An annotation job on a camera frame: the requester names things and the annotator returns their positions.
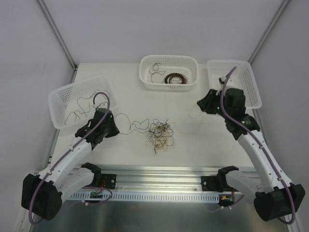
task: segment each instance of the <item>gray wall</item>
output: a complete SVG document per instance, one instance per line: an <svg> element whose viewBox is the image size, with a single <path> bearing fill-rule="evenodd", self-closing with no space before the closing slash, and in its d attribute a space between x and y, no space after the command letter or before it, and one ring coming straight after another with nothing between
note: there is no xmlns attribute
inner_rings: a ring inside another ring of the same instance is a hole
<svg viewBox="0 0 309 232"><path fill-rule="evenodd" d="M281 0L45 0L77 63L248 60Z"/></svg>
<svg viewBox="0 0 309 232"><path fill-rule="evenodd" d="M0 231L14 229L23 178L42 168L51 140L47 94L72 69L34 0L0 4Z"/></svg>
<svg viewBox="0 0 309 232"><path fill-rule="evenodd" d="M253 71L267 142L294 183L309 192L309 1L294 0L271 34ZM300 206L305 231L308 195Z"/></svg>

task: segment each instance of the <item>gray floor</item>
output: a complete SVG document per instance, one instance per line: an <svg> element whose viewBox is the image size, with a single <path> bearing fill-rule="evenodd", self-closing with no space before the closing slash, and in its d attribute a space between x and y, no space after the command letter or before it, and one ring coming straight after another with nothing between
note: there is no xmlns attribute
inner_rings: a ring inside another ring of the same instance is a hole
<svg viewBox="0 0 309 232"><path fill-rule="evenodd" d="M246 199L232 210L208 213L216 204L66 201L58 215L32 232L287 232L278 220L262 221Z"/></svg>

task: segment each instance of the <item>white basket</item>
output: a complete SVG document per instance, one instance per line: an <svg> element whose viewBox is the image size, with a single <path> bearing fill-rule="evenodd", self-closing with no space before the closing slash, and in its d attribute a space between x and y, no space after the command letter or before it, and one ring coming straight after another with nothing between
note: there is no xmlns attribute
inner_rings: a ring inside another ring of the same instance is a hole
<svg viewBox="0 0 309 232"><path fill-rule="evenodd" d="M164 79L171 73L185 76L187 84L165 84ZM189 90L198 78L198 64L192 57L151 55L144 57L140 62L140 80L149 89Z"/></svg>
<svg viewBox="0 0 309 232"><path fill-rule="evenodd" d="M86 123L92 119L96 107L107 108L107 99L101 94L96 97L96 104L93 104L93 95L97 92L104 92L110 97L110 110L117 108L114 90L104 76L97 76L51 91L48 94L48 106L54 127L63 129Z"/></svg>
<svg viewBox="0 0 309 232"><path fill-rule="evenodd" d="M240 88L246 96L246 108L258 109L262 106L259 90L254 78L251 65L241 60L210 60L207 62L207 72L210 88L219 89L219 78L226 76L233 67L227 87Z"/></svg>

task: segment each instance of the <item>brown cord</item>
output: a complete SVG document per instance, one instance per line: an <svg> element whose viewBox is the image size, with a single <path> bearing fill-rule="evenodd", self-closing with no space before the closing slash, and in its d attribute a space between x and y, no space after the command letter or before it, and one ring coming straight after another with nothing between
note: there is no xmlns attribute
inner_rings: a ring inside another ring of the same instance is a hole
<svg viewBox="0 0 309 232"><path fill-rule="evenodd" d="M164 83L165 84L172 84L173 79L181 80L181 83L179 83L180 85L185 85L185 84L188 83L188 79L180 73L171 73L171 74L167 75L164 79Z"/></svg>

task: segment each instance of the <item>white table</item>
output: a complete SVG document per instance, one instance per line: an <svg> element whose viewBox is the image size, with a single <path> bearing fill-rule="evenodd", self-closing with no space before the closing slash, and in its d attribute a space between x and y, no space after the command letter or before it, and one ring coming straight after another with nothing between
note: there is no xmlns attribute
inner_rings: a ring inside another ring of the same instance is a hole
<svg viewBox="0 0 309 232"><path fill-rule="evenodd" d="M200 129L193 134L183 134L171 124L174 130L175 147L160 150L155 154L146 145L147 133L134 131L130 135L117 135L104 139L91 154L80 162L96 165L133 165L162 167L252 167L242 147L234 140L220 116L201 113L190 109L209 90L205 64L200 64L200 80L188 92L167 92L148 90L139 79L139 64L81 63L75 82L104 74L112 83L118 98L118 109L113 112L125 113L131 121L157 118L160 121L176 122L182 132L195 132L203 118ZM129 132L129 122L118 116L116 124L123 133ZM52 161L66 151L78 128L61 130L57 139Z"/></svg>

